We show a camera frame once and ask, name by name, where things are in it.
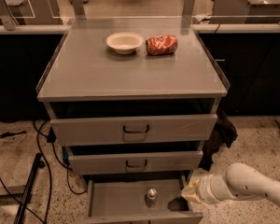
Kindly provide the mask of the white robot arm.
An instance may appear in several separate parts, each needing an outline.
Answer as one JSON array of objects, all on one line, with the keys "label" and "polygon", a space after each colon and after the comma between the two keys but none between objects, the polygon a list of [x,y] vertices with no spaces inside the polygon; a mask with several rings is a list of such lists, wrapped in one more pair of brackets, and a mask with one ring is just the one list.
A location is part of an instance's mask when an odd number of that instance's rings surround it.
[{"label": "white robot arm", "polygon": [[190,182],[181,196],[193,203],[266,199],[280,207],[280,182],[243,164],[230,165],[224,175],[207,174]]}]

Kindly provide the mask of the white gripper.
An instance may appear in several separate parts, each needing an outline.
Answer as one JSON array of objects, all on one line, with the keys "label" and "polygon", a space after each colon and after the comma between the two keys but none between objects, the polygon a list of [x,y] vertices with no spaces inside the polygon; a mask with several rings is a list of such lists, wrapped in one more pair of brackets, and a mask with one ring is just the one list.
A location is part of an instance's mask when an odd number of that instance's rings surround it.
[{"label": "white gripper", "polygon": [[215,204],[235,198],[222,175],[210,175],[203,169],[189,172],[188,185],[190,187],[182,189],[181,196],[192,203],[200,203],[202,200],[208,204]]}]

